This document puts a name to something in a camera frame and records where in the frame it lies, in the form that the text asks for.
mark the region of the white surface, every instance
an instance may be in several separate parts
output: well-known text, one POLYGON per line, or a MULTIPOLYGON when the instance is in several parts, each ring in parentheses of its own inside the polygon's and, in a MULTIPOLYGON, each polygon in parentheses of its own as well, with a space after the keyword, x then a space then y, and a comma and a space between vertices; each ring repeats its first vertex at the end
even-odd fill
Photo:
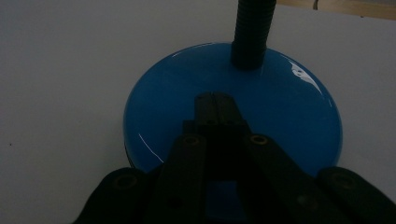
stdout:
MULTIPOLYGON (((1 1, 0 223, 70 223, 128 166, 122 114, 162 57, 232 41, 236 1, 1 1)), ((277 6, 268 47, 341 113, 339 165, 396 201, 396 21, 277 6)))

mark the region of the glossy blue plastic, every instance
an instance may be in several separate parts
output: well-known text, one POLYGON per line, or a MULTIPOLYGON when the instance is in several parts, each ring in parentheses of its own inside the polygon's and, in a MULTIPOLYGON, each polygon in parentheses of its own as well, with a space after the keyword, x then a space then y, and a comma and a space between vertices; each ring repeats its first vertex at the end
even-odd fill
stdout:
MULTIPOLYGON (((335 165, 342 144, 341 120, 320 81, 271 49, 263 66, 253 71, 235 69, 230 52, 229 43, 183 49, 140 78, 124 114, 125 146, 134 166, 148 172, 166 161, 182 134, 182 121, 194 118, 194 97, 206 91, 230 94, 251 130, 275 139, 308 174, 335 165)), ((246 219, 233 182, 209 183, 206 201, 209 217, 246 219)))

